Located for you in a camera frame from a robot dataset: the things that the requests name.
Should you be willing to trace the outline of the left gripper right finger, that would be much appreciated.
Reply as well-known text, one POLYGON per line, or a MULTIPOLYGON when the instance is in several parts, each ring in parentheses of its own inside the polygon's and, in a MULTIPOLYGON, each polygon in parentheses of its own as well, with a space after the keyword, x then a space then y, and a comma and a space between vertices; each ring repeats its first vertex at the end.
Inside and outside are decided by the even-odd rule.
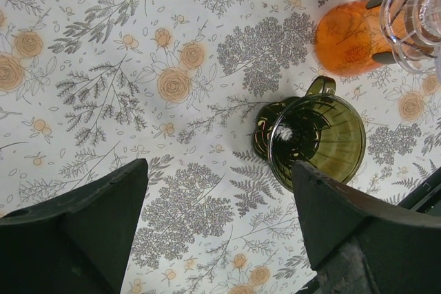
POLYGON ((440 172, 393 205, 305 162, 294 197, 315 277, 302 293, 439 293, 440 172))

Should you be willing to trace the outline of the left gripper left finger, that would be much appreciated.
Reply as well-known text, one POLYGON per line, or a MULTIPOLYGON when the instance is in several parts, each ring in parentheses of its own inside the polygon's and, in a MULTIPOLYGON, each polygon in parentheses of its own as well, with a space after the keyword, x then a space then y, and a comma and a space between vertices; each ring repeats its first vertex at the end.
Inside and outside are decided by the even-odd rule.
POLYGON ((1 218, 2 293, 120 293, 148 164, 112 173, 1 218))

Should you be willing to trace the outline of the green glass dripper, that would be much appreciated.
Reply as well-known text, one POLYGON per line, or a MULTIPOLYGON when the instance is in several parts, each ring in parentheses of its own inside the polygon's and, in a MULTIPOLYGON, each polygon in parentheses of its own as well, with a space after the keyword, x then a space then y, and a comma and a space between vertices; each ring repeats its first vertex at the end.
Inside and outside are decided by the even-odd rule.
POLYGON ((359 170, 366 149, 359 113, 336 96, 336 82, 326 76, 316 77, 304 96, 261 108, 252 137, 254 152, 289 191, 294 189, 293 162, 306 162, 347 184, 359 170))

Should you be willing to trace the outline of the clear glass dripper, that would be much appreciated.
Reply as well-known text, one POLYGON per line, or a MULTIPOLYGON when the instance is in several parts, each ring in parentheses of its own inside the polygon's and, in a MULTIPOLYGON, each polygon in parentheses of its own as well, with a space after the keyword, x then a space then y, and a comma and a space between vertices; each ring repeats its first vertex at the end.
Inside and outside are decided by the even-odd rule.
POLYGON ((370 0, 380 9, 380 31, 389 47, 376 63, 397 63, 412 74, 440 76, 440 0, 370 0))

